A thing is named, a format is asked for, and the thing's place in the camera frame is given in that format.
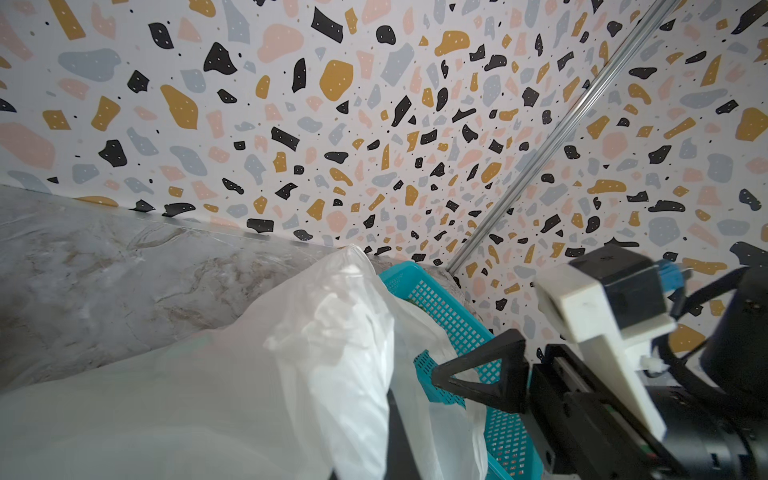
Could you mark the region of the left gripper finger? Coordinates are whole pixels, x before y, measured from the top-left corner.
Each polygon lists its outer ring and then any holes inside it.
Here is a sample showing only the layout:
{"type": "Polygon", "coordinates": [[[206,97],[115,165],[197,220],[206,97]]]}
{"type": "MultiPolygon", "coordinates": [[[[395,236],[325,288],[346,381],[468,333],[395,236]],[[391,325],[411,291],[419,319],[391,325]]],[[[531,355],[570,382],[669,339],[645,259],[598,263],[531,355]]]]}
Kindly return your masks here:
{"type": "Polygon", "coordinates": [[[389,435],[386,480],[419,480],[418,467],[391,390],[387,392],[387,400],[389,404],[389,435]]]}

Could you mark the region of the white plastic bag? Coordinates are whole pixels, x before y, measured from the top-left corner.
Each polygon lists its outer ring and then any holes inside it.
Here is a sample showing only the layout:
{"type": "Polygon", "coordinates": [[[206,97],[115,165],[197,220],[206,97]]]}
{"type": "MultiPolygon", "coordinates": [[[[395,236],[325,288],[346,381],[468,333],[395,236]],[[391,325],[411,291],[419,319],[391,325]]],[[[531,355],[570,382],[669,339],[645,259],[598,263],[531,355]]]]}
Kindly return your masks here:
{"type": "Polygon", "coordinates": [[[423,479],[482,479],[482,406],[427,398],[414,357],[456,357],[357,247],[231,325],[1,398],[5,479],[385,479],[387,392],[423,479]]]}

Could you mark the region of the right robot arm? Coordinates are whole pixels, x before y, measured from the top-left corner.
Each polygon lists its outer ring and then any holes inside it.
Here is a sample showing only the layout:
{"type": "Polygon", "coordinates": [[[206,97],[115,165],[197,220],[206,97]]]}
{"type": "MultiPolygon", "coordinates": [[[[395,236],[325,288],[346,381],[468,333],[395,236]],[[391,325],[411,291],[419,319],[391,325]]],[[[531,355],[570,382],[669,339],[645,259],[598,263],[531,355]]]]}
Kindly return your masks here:
{"type": "Polygon", "coordinates": [[[767,475],[767,271],[692,294],[687,273],[605,247],[539,274],[562,336],[536,363],[507,331],[437,366],[434,386],[518,413],[546,471],[583,479],[767,475]]]}

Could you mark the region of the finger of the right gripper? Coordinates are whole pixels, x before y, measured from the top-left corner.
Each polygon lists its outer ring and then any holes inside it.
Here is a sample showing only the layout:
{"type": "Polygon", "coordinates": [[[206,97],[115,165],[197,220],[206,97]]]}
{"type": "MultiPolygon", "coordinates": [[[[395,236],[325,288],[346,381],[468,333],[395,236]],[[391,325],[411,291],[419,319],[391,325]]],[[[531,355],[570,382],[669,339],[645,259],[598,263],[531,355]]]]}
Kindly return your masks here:
{"type": "Polygon", "coordinates": [[[470,352],[436,366],[432,385],[487,407],[523,413],[530,366],[526,340],[518,330],[507,330],[470,352]]]}

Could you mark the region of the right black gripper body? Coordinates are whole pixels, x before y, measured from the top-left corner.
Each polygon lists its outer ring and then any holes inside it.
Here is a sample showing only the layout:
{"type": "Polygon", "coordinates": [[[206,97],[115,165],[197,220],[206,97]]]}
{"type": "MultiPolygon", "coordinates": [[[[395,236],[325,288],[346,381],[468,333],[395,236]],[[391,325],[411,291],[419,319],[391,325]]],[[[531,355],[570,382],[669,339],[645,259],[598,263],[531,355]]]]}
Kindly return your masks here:
{"type": "Polygon", "coordinates": [[[565,345],[532,367],[527,430],[545,470],[581,479],[764,479],[767,421],[682,387],[647,388],[658,440],[565,345]]]}

